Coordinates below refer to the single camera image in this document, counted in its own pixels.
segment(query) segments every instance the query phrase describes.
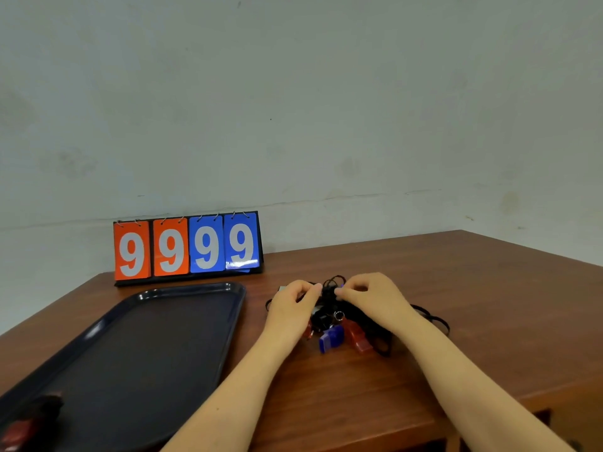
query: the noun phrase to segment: number card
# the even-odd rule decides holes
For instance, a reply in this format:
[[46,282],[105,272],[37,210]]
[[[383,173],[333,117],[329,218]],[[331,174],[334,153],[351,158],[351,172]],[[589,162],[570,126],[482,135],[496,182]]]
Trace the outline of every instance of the number card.
[[115,222],[115,280],[145,279],[151,276],[149,223]]
[[224,216],[224,255],[226,269],[260,266],[257,214]]
[[153,221],[153,275],[170,276],[189,272],[188,219]]
[[191,273],[224,271],[222,216],[189,218]]

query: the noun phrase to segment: wall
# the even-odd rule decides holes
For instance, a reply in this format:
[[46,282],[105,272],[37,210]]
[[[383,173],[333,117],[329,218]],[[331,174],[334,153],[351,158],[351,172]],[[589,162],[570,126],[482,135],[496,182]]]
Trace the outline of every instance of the wall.
[[465,228],[603,265],[603,0],[0,0],[0,333],[111,222]]

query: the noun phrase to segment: forearm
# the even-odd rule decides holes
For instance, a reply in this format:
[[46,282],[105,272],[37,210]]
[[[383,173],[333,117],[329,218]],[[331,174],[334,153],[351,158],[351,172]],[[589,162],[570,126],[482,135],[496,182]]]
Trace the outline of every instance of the forearm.
[[162,452],[247,450],[268,387],[287,354],[262,334]]
[[448,418],[473,451],[570,450],[419,315],[403,321],[394,333],[411,351]]

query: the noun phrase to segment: orange number card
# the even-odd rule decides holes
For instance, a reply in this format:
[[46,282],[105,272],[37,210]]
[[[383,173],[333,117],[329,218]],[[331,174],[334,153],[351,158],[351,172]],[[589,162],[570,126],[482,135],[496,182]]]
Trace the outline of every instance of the orange number card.
[[188,273],[188,219],[154,220],[153,250],[155,276]]
[[151,276],[148,222],[114,222],[113,242],[116,281]]

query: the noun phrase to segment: person's left arm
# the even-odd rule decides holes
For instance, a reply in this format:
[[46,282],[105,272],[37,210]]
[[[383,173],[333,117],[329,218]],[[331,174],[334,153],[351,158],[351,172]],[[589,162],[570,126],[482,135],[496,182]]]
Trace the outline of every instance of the person's left arm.
[[268,387],[305,331],[321,291],[320,284],[294,281],[274,296],[256,343],[162,452],[249,448]]

